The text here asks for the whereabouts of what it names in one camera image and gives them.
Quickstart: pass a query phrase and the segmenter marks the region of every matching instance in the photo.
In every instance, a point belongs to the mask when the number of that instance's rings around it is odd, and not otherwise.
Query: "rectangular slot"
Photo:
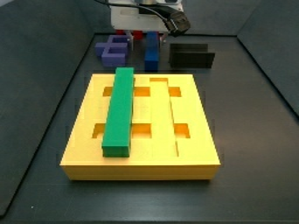
[[[183,97],[179,87],[168,87],[168,92],[171,97]]]
[[[112,87],[104,87],[103,96],[111,96],[112,95]]]
[[[135,87],[135,96],[150,97],[151,96],[150,87]]]
[[[164,81],[168,83],[168,79],[167,78],[150,78],[150,81]]]
[[[188,123],[175,123],[174,132],[176,138],[191,138]]]
[[[92,138],[103,138],[106,130],[106,124],[104,123],[96,123],[94,132],[92,132]]]
[[[152,138],[151,123],[132,123],[132,138]]]

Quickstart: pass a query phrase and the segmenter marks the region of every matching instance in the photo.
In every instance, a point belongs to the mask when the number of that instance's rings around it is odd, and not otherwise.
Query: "green bar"
[[[135,69],[119,67],[107,112],[103,157],[128,158],[135,91]]]

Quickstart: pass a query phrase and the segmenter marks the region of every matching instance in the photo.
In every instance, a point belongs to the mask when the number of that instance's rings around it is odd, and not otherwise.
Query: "wooden block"
[[[70,179],[212,179],[220,161],[191,74],[135,74],[130,157],[103,157],[114,78],[88,84],[60,161]]]
[[[134,86],[134,68],[118,68],[102,143],[106,158],[130,157]]]

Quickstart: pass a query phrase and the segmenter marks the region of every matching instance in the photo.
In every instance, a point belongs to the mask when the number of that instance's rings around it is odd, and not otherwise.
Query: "black block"
[[[215,52],[208,52],[207,44],[171,44],[171,67],[211,68]]]

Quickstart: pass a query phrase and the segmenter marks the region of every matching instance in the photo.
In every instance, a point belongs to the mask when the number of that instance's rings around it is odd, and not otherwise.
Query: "yellow block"
[[[191,74],[135,75],[130,157],[103,157],[114,78],[94,74],[88,84],[60,161],[70,179],[212,179],[220,161]]]

